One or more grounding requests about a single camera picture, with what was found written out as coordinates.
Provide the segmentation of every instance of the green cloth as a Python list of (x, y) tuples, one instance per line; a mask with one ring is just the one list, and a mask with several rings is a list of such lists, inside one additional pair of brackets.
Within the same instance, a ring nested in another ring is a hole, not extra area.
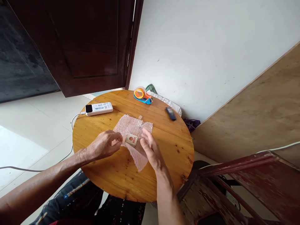
[(155, 87), (153, 86), (153, 84), (149, 84), (147, 87), (146, 87), (146, 91), (152, 91), (154, 92), (155, 94), (157, 94), (156, 90), (155, 90)]

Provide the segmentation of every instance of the tape dispenser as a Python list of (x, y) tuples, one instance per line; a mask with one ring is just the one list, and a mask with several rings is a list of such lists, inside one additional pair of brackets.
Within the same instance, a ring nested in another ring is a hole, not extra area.
[(153, 101), (152, 97), (147, 94), (146, 89), (142, 86), (139, 86), (134, 90), (133, 96), (136, 100), (139, 100), (147, 105), (150, 105)]

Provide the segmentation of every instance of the small box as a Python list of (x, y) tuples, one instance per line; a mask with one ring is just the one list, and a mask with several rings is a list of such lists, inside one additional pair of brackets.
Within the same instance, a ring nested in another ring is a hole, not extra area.
[(128, 134), (126, 138), (126, 143), (130, 144), (132, 147), (135, 147), (138, 142), (138, 137), (133, 134)]

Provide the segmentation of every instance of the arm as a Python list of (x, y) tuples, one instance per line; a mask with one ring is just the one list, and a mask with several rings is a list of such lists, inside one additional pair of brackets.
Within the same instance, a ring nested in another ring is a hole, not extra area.
[(120, 149), (122, 140), (119, 132), (102, 132), (87, 148), (13, 189), (0, 199), (0, 224), (22, 223), (76, 170), (90, 162), (111, 156)]
[(176, 193), (173, 190), (171, 175), (159, 147), (152, 134), (146, 129), (143, 129), (143, 131), (146, 135), (142, 135), (141, 145), (147, 154), (157, 179), (158, 222), (160, 225), (185, 224), (183, 212), (179, 206)]

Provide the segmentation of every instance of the wooden table top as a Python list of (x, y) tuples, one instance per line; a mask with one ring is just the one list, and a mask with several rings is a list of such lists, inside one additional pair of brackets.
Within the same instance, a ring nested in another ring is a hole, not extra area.
[[(176, 113), (177, 120), (171, 121), (165, 112), (166, 103), (153, 98), (146, 105), (133, 97), (133, 91), (122, 90), (100, 95), (89, 104), (111, 102), (114, 110), (95, 116), (79, 115), (74, 124), (74, 152), (87, 147), (99, 133), (113, 130), (119, 119), (128, 114), (153, 123), (152, 134), (160, 147), (170, 171), (174, 190), (184, 184), (194, 162), (194, 145), (184, 121)], [(150, 163), (139, 173), (133, 158), (125, 147), (112, 156), (83, 166), (82, 171), (99, 188), (107, 193), (136, 202), (156, 201), (156, 176)]]

